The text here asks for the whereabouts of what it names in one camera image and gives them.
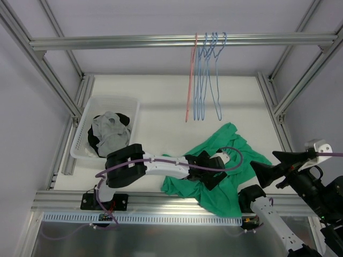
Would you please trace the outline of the blue hanger of black top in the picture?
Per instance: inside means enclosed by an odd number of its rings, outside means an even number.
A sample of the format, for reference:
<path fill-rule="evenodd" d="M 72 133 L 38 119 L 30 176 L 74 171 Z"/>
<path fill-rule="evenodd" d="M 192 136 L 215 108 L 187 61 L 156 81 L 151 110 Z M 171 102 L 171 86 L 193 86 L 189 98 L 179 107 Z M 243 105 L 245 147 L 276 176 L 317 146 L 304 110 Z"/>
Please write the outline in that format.
<path fill-rule="evenodd" d="M 207 41 L 207 50 L 212 42 L 212 35 L 211 37 L 208 35 L 208 41 Z M 205 58 L 203 58 L 202 63 L 203 68 L 203 100 L 204 100 L 204 118 L 205 118 L 205 99 L 206 99 L 206 93 L 207 93 L 207 78 L 208 78 L 208 72 L 209 72 L 209 63 L 206 63 Z"/>

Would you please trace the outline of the pink wire hanger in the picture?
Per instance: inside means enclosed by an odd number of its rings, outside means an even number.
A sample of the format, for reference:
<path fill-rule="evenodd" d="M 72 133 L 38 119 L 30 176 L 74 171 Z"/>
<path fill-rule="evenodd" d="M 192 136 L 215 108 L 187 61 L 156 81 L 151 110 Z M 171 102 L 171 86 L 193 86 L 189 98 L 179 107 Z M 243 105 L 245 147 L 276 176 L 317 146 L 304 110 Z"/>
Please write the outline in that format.
<path fill-rule="evenodd" d="M 197 50 L 197 41 L 198 41 L 198 34 L 195 34 L 195 42 L 194 42 L 194 45 L 191 49 L 191 58 L 190 58 L 190 73 L 189 73 L 187 104 L 186 104 L 186 112 L 185 112 L 185 122 L 186 123 L 189 120 L 190 101 L 191 101 L 191 92 L 192 92 L 192 77 L 193 77 L 193 71 L 194 71 L 194 67 L 195 67 L 195 55 L 196 55 L 196 50 Z"/>

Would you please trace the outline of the green tank top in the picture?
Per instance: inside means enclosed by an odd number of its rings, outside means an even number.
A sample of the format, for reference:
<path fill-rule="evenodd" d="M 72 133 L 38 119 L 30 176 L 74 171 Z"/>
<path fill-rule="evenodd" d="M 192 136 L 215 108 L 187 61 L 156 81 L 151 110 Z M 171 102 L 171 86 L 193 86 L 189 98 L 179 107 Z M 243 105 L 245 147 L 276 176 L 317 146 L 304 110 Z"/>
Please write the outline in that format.
<path fill-rule="evenodd" d="M 234 171 L 228 172 L 227 177 L 213 190 L 208 190 L 200 181 L 192 182 L 166 177 L 161 191 L 182 198 L 195 198 L 201 207 L 220 217 L 240 217 L 242 213 L 238 203 L 238 186 L 256 176 L 250 162 L 256 161 L 268 165 L 272 163 L 265 156 L 254 151 L 246 139 L 237 133 L 237 128 L 232 123 L 221 126 L 212 136 L 186 154 L 198 156 L 202 151 L 206 151 L 213 155 L 221 147 L 238 149 L 243 155 L 243 163 Z"/>

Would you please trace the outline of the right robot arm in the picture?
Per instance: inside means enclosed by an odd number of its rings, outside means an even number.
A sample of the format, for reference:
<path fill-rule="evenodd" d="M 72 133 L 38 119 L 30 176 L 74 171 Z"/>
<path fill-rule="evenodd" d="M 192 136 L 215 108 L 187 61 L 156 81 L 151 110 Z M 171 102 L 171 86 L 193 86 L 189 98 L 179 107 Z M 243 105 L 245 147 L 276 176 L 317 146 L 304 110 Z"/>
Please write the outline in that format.
<path fill-rule="evenodd" d="M 279 160 L 279 164 L 267 165 L 256 161 L 250 163 L 258 184 L 239 192 L 241 211 L 257 215 L 270 235 L 283 246 L 284 256 L 320 256 L 317 250 L 295 235 L 264 192 L 264 188 L 282 178 L 276 187 L 290 186 L 297 194 L 297 199 L 302 201 L 302 207 L 296 212 L 303 210 L 306 214 L 314 214 L 323 224 L 320 232 L 326 244 L 324 255 L 333 253 L 335 256 L 342 256 L 342 176 L 324 185 L 321 177 L 315 177 L 310 171 L 311 168 L 318 167 L 316 163 L 310 164 L 310 161 L 321 157 L 341 157 L 342 153 L 311 149 L 301 153 L 274 151 L 273 155 Z"/>

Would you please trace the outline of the blue hanger of green top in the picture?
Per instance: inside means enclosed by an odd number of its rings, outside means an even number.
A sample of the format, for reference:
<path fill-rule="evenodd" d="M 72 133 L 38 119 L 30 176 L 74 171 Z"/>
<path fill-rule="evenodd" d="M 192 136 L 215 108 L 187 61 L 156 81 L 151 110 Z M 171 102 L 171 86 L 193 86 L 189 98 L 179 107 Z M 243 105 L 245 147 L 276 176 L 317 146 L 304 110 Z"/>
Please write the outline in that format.
<path fill-rule="evenodd" d="M 205 56 L 206 63 L 210 62 L 212 52 L 213 52 L 214 48 L 216 47 L 217 42 L 218 42 L 218 33 L 214 32 L 214 33 L 212 33 L 212 42 L 211 42 L 211 44 L 210 44 L 210 46 L 206 52 L 206 56 Z"/>

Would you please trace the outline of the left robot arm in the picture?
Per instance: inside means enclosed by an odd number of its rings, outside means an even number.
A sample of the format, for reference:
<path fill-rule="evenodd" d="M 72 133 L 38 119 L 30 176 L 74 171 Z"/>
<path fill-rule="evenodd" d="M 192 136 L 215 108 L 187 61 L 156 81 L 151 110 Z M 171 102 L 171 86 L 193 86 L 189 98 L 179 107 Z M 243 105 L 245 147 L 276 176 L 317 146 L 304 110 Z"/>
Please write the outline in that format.
<path fill-rule="evenodd" d="M 166 157 L 150 154 L 141 144 L 127 146 L 106 157 L 105 171 L 97 177 L 93 203 L 99 209 L 107 209 L 115 190 L 131 185 L 143 176 L 165 176 L 179 180 L 201 182 L 208 190 L 214 189 L 225 177 L 223 171 L 230 157 L 219 149 L 213 156 L 206 151 L 199 155 Z"/>

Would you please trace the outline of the blue hanger of grey top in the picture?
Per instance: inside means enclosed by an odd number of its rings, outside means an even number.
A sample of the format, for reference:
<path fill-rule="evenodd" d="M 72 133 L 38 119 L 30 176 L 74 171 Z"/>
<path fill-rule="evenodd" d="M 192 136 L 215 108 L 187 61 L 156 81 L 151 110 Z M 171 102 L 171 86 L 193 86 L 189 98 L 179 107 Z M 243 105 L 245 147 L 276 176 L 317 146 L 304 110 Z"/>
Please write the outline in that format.
<path fill-rule="evenodd" d="M 193 119 L 204 120 L 203 100 L 203 58 L 207 57 L 208 34 L 205 33 L 202 45 L 195 47 L 194 83 L 193 83 Z"/>

